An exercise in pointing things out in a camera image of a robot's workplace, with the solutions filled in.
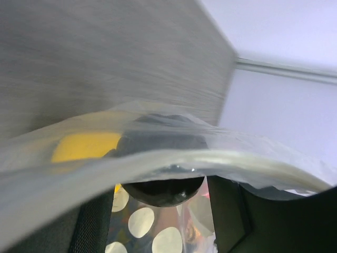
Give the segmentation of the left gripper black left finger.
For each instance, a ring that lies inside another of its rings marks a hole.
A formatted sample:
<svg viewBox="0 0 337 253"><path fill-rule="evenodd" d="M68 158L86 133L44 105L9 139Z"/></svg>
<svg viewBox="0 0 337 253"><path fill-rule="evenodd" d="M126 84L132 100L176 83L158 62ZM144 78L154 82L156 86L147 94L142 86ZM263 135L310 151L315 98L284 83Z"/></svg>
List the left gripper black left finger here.
<svg viewBox="0 0 337 253"><path fill-rule="evenodd" d="M61 215L6 252L104 252L114 190Z"/></svg>

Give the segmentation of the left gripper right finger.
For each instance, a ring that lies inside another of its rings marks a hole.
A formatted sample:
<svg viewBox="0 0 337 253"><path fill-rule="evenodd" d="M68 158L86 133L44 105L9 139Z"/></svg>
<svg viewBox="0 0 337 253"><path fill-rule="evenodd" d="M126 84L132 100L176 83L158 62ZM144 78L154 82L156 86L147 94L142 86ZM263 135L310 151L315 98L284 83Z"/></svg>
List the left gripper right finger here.
<svg viewBox="0 0 337 253"><path fill-rule="evenodd" d="M309 197L207 178L218 252L336 252L336 188Z"/></svg>

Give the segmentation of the clear zip top bag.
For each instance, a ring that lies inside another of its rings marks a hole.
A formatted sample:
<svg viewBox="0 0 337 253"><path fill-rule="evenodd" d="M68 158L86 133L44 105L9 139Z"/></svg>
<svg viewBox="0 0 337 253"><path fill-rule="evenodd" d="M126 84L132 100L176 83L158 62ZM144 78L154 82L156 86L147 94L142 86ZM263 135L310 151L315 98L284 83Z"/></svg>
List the clear zip top bag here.
<svg viewBox="0 0 337 253"><path fill-rule="evenodd" d="M207 149L158 149L124 157L52 162L71 134L145 130L148 114L181 115L194 128L150 130L203 136ZM309 197L336 188L336 168L265 137L229 131L166 104L133 102L76 116L1 144L1 252L61 215L114 190L104 252L218 252L207 178ZM195 196L172 207L142 203L125 183L203 177Z"/></svg>

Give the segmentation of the fake orange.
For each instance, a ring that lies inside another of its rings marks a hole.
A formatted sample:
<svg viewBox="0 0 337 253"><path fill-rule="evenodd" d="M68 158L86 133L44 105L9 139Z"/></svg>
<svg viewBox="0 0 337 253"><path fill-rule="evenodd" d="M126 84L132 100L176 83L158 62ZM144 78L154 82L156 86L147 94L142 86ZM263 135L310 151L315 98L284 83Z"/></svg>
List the fake orange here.
<svg viewBox="0 0 337 253"><path fill-rule="evenodd" d="M53 152L52 162L101 158L117 147L122 136L112 132L87 132L62 138Z"/></svg>

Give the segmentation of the fake dark plum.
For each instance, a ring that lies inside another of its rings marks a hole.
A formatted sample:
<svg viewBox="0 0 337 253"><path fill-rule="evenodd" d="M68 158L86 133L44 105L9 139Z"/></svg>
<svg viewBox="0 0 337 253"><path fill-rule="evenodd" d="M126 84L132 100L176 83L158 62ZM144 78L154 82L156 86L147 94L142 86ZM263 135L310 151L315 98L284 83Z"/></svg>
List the fake dark plum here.
<svg viewBox="0 0 337 253"><path fill-rule="evenodd" d="M207 149L203 136L176 131L150 130L160 126L194 128L194 122L181 115L148 114L134 120L145 126L145 130L125 131L112 157L124 157L144 151L158 149ZM196 195L204 181L203 177L189 179L155 180L125 183L122 187L136 200L155 207L172 207Z"/></svg>

